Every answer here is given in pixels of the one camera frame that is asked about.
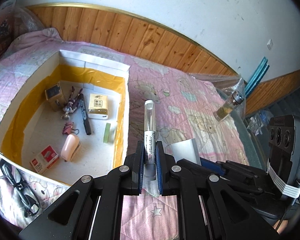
jar lid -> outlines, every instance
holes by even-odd
[[[232,98],[237,102],[238,105],[243,102],[243,97],[238,91],[234,91],[232,93]]]

white wall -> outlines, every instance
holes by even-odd
[[[300,12],[291,0],[19,0],[80,2],[129,11],[198,42],[248,80],[263,56],[263,81],[300,69]],[[268,50],[266,44],[274,45]]]

glue stick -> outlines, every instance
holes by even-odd
[[[155,180],[155,113],[154,102],[147,100],[145,102],[145,170],[144,178],[146,180]]]

bed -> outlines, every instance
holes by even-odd
[[[20,64],[36,64],[43,54],[58,49],[104,57],[130,66],[127,155],[135,151],[138,140],[143,140],[144,102],[150,99],[156,103],[156,140],[162,141],[166,153],[172,154],[172,143],[195,138],[200,157],[249,165],[233,118],[218,123],[213,117],[213,112],[224,100],[210,82],[106,47],[85,42],[64,42],[54,28],[22,35],[12,43],[0,66],[11,65],[17,69]],[[19,82],[20,86],[20,82],[24,81],[15,78],[9,82]],[[68,189],[64,184],[38,179],[24,172],[22,176],[38,196],[42,210]],[[34,219],[23,216],[18,195],[2,179],[0,214],[20,228],[26,227]],[[121,239],[176,239],[177,220],[176,198],[159,196],[153,185],[144,182],[140,196],[124,197]]]

small yellow box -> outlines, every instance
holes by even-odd
[[[45,95],[47,101],[55,112],[59,109],[62,109],[67,103],[60,87],[60,83],[57,83],[49,89],[45,90]]]
[[[108,96],[90,94],[88,117],[94,119],[108,119]]]

